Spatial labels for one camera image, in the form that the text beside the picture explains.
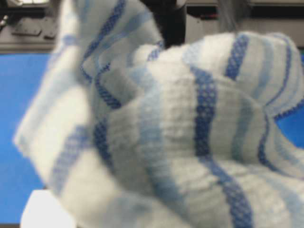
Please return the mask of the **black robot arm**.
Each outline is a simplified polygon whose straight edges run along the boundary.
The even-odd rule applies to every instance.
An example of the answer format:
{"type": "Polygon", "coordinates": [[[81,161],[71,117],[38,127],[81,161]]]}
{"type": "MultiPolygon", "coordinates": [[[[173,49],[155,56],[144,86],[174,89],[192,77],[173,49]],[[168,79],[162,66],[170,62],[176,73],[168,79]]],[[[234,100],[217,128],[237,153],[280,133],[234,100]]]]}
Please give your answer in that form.
{"type": "Polygon", "coordinates": [[[165,48],[182,45],[186,36],[185,0],[141,0],[153,13],[165,48]]]}

